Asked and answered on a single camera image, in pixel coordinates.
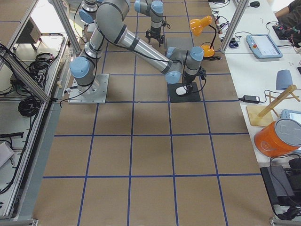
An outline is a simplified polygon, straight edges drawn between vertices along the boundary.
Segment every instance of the computer mouse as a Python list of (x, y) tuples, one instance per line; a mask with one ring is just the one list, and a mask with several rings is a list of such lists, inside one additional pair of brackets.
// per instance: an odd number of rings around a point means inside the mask
[(250, 3), (250, 6), (254, 7), (254, 8), (257, 8), (257, 7), (260, 6), (260, 2), (259, 1), (253, 1), (253, 2)]

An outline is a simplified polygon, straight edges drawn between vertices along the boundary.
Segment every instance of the floor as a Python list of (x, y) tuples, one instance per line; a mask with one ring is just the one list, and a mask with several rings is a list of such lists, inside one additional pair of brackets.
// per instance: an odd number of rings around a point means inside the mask
[[(164, 13), (166, 39), (211, 41), (209, 28), (200, 37), (189, 30), (190, 19), (211, 15), (208, 2), (165, 0)], [(125, 23), (146, 41), (150, 18), (134, 3)], [(171, 103), (159, 71), (108, 45), (98, 63), (110, 73), (107, 103), (63, 104), (33, 214), (39, 225), (268, 226), (273, 215), (227, 61), (202, 66), (201, 101)]]

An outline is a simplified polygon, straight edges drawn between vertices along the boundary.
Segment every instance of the black power supply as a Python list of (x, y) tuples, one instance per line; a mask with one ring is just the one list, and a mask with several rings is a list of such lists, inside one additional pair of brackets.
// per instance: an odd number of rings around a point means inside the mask
[(242, 98), (238, 98), (238, 99), (246, 103), (252, 103), (252, 104), (260, 103), (260, 98), (257, 96), (244, 95)]

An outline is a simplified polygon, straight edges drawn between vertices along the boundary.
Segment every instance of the metal base plate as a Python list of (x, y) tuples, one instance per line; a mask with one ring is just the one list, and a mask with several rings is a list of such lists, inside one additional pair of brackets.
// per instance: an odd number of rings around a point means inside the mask
[[(69, 104), (105, 104), (107, 98), (107, 90), (109, 83), (109, 74), (98, 74), (95, 79), (99, 81), (100, 87), (97, 91), (90, 96), (77, 95), (80, 94), (78, 89), (72, 89), (69, 98), (74, 98), (68, 100)], [(73, 86), (77, 86), (77, 82), (74, 80)]]

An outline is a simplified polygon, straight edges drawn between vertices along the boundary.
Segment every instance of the lamp base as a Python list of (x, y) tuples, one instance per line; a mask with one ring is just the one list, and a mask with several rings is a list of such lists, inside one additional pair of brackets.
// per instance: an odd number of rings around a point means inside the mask
[(204, 50), (204, 57), (213, 57), (215, 50), (210, 48), (209, 45), (201, 45), (201, 48)]

